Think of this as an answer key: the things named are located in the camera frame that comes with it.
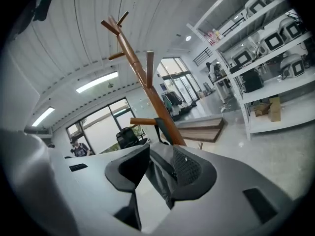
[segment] ceiling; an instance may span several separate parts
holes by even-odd
[[[54,127],[77,114],[93,101],[114,91],[137,85],[137,78],[125,58],[108,61],[120,51],[116,37],[100,22],[124,12],[123,32],[141,58],[145,51],[156,54],[157,63],[170,48],[180,48],[177,32],[186,25],[191,10],[201,0],[52,0],[45,21],[31,22],[6,45],[6,51],[40,94],[28,126],[49,106],[55,108],[39,128]],[[118,71],[119,76],[79,94],[75,90],[102,75]]]

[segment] man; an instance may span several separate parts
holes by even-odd
[[[76,137],[71,138],[71,144],[73,149],[71,149],[71,153],[74,153],[76,157],[88,156],[91,155],[91,151],[85,144],[79,143]]]

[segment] office chair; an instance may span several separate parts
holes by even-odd
[[[123,128],[117,133],[116,138],[121,149],[144,145],[147,141],[147,138],[139,140],[130,127]]]

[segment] wooden stair step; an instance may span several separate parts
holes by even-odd
[[[192,122],[180,123],[177,125],[179,130],[186,129],[194,129],[194,130],[202,130],[202,129],[222,129],[224,125],[223,118],[216,118],[211,120],[199,120]]]
[[[180,130],[184,139],[200,142],[216,142],[222,129]]]

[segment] white wall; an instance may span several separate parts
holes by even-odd
[[[208,69],[206,67],[206,62],[212,62],[214,61],[214,56],[209,57],[206,59],[201,65],[197,66],[193,60],[202,52],[204,51],[208,45],[201,41],[197,40],[193,46],[191,47],[191,52],[189,54],[181,55],[181,59],[185,63],[185,65],[188,67],[194,78],[197,80],[197,83],[199,84],[200,88],[202,90],[205,90],[205,87],[203,86],[204,82],[207,82],[210,87],[213,87],[211,84],[211,81],[208,78]]]
[[[0,61],[0,128],[24,130],[39,94],[4,51]]]
[[[85,111],[84,113],[81,113],[76,118],[72,119],[71,122],[66,123],[53,133],[52,142],[56,146],[56,149],[61,151],[64,156],[72,156],[73,154],[70,153],[70,150],[72,149],[72,146],[69,141],[69,137],[66,132],[66,128],[74,124],[76,121],[84,118],[85,116],[93,113],[94,111],[114,102],[121,98],[127,98],[127,101],[134,113],[134,115],[138,118],[156,118],[158,117],[154,108],[152,107],[149,99],[147,98],[144,90],[142,88],[136,88],[134,90],[131,90],[127,93],[121,94],[117,97],[108,99],[106,101],[103,101],[102,103],[98,104],[97,106],[89,109],[88,111]],[[144,132],[147,134],[147,136],[153,141],[158,141],[158,137],[156,135],[155,128],[153,126],[142,126]]]

